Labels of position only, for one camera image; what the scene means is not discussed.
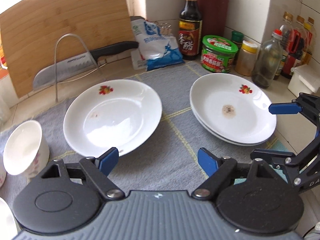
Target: knife handles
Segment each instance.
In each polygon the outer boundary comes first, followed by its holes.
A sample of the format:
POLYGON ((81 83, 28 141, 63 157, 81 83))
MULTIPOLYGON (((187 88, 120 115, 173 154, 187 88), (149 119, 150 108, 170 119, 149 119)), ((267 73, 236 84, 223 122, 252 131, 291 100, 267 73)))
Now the knife handles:
POLYGON ((95 62, 98 62, 98 58, 101 56, 116 55, 129 49, 137 49, 138 46, 139 43, 136 41, 122 41, 103 48, 90 50, 90 53, 95 62))

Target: plastic bag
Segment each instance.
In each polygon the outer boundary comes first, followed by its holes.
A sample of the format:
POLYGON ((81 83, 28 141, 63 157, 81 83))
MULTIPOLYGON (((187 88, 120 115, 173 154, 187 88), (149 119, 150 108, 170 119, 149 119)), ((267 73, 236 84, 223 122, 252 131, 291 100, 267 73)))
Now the plastic bag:
POLYGON ((147 71, 184 62, 173 35, 162 35, 156 24, 143 19, 132 21, 131 26, 147 71))

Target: bamboo cutting board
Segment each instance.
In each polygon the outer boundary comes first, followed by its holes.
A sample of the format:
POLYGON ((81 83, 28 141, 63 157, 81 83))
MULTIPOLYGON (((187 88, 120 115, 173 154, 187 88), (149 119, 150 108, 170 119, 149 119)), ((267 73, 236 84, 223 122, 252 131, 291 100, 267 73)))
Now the bamboo cutting board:
MULTIPOLYGON (((18 97, 54 64, 54 47, 67 33, 82 37, 88 49, 133 41, 125 0, 22 0, 0 14, 1 37, 9 74, 18 97)), ((63 39, 57 61, 85 52, 80 41, 63 39)))

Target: green lid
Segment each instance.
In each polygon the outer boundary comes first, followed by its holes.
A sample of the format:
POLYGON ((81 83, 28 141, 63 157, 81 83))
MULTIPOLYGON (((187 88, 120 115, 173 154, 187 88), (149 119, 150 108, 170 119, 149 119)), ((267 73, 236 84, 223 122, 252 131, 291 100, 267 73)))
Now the green lid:
POLYGON ((232 31, 232 37, 231 37, 231 40, 232 41, 235 41, 235 42, 240 42, 242 43, 243 41, 243 33, 241 32, 237 32, 237 31, 232 31))
POLYGON ((202 39, 202 43, 210 49, 222 53, 234 54, 238 51, 238 47, 232 41, 216 35, 206 35, 202 39))

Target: white cup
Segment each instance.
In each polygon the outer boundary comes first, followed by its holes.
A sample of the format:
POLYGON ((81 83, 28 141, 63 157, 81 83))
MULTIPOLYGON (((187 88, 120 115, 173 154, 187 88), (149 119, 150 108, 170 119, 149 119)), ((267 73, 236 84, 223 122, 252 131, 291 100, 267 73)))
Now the white cup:
POLYGON ((7 176, 7 171, 3 165, 3 157, 0 154, 0 187, 4 184, 5 177, 7 176))
POLYGON ((29 120, 19 125, 4 147, 3 163, 11 175, 35 177, 48 163, 49 146, 41 125, 29 120))

